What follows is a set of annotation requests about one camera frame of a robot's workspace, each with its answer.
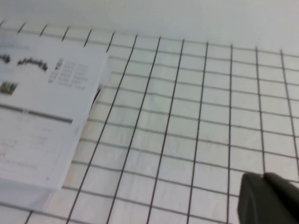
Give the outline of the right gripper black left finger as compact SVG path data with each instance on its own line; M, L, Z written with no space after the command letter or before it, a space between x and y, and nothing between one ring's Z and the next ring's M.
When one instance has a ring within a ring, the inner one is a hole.
M254 173L242 176L238 217L241 224L278 224L280 202L265 180Z

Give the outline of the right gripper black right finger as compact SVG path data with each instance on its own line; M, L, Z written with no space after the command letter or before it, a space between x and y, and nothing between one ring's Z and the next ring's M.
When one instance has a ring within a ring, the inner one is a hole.
M274 190L287 211L299 221L299 188L275 173L265 173L263 178Z

